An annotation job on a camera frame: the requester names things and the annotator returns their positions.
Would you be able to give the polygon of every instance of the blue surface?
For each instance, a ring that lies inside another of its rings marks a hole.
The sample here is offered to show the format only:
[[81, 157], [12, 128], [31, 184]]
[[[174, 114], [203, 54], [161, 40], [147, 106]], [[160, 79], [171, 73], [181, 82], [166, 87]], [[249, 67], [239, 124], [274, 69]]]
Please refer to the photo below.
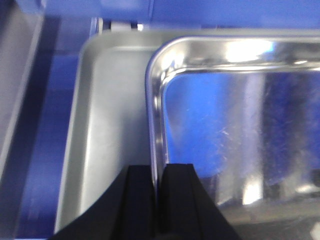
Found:
[[0, 1], [0, 31], [2, 27], [5, 26], [6, 14], [9, 12], [10, 6], [12, 5], [11, 0], [1, 0]]
[[17, 237], [46, 238], [54, 231], [77, 55], [55, 55], [30, 157]]
[[0, 186], [0, 238], [54, 232], [79, 50], [91, 18], [46, 17]]
[[[39, 0], [16, 0], [38, 13]], [[113, 21], [234, 28], [320, 28], [318, 0], [46, 0], [50, 16], [102, 17]]]

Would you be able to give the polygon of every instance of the stainless steel tray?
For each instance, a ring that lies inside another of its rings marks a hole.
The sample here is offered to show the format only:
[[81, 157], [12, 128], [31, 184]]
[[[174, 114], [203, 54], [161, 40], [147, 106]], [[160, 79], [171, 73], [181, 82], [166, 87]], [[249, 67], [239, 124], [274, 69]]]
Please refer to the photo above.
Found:
[[80, 56], [55, 230], [83, 213], [125, 164], [150, 162], [145, 71], [165, 42], [184, 35], [315, 35], [316, 31], [218, 29], [105, 32]]
[[282, 232], [271, 239], [291, 239], [285, 226], [311, 239], [320, 220], [319, 70], [320, 37], [165, 44], [146, 71], [155, 185], [166, 164], [191, 163], [245, 239], [269, 239], [275, 226]]

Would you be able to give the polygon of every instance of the aluminum tray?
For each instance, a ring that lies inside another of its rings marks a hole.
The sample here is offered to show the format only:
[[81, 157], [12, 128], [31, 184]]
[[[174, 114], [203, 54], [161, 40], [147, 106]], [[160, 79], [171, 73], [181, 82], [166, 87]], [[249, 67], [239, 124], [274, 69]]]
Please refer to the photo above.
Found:
[[55, 230], [83, 213], [125, 164], [150, 162], [145, 71], [153, 53], [183, 35], [315, 35], [317, 31], [216, 29], [105, 32], [80, 56]]
[[[277, 225], [311, 238], [320, 220], [319, 70], [320, 37], [165, 44], [146, 71], [155, 185], [166, 164], [191, 163], [243, 237], [269, 239]], [[281, 231], [272, 239], [292, 238]]]

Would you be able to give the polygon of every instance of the gray tray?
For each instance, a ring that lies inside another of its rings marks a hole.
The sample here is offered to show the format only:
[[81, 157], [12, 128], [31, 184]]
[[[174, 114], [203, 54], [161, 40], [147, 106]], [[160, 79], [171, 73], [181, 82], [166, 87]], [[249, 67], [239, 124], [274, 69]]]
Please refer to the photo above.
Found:
[[145, 71], [155, 50], [183, 35], [315, 35], [314, 31], [219, 29], [106, 32], [84, 47], [78, 67], [55, 230], [108, 188], [126, 164], [149, 164]]

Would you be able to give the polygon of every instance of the shiny tray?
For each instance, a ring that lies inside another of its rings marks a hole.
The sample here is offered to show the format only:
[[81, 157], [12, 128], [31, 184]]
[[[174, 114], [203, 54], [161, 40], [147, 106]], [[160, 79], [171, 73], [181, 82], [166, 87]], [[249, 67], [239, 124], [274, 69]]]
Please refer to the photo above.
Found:
[[318, 236], [319, 71], [319, 37], [166, 43], [146, 71], [155, 185], [193, 164], [244, 239]]

